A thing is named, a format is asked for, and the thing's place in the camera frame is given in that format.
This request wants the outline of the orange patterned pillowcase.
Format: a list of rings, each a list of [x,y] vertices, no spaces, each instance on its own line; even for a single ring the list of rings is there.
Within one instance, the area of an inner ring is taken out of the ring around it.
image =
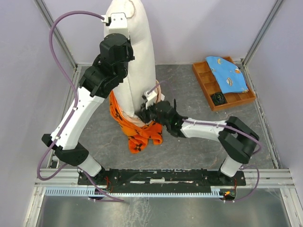
[[[150,140],[154,145],[160,145],[163,142],[162,125],[155,121],[144,123],[137,116],[128,116],[120,108],[113,91],[109,95],[109,111],[112,118],[120,125],[122,132],[127,136],[131,153],[136,154],[144,150]]]

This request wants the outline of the white pillow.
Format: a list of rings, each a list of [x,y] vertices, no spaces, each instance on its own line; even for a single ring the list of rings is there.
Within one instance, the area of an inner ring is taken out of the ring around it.
[[[107,9],[113,13],[125,13],[135,59],[128,64],[128,75],[113,92],[120,110],[125,116],[135,117],[144,103],[142,95],[156,85],[155,58],[149,22],[140,0],[113,0]]]

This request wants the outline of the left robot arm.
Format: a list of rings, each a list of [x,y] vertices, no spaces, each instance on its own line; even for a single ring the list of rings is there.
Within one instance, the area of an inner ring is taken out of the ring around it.
[[[107,35],[99,48],[99,55],[80,78],[76,97],[63,120],[55,131],[42,137],[60,161],[85,171],[94,184],[101,184],[105,173],[79,138],[96,109],[126,78],[128,63],[134,60],[130,38],[123,34]]]

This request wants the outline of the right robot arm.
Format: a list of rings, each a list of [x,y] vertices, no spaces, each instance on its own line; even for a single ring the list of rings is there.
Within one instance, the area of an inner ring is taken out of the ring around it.
[[[167,132],[180,138],[202,138],[219,142],[227,153],[219,172],[218,181],[228,185],[234,180],[236,172],[248,164],[261,146],[259,136],[237,117],[225,121],[202,121],[180,115],[176,102],[171,106],[168,101],[141,105],[135,113],[144,123],[154,121],[166,127]]]

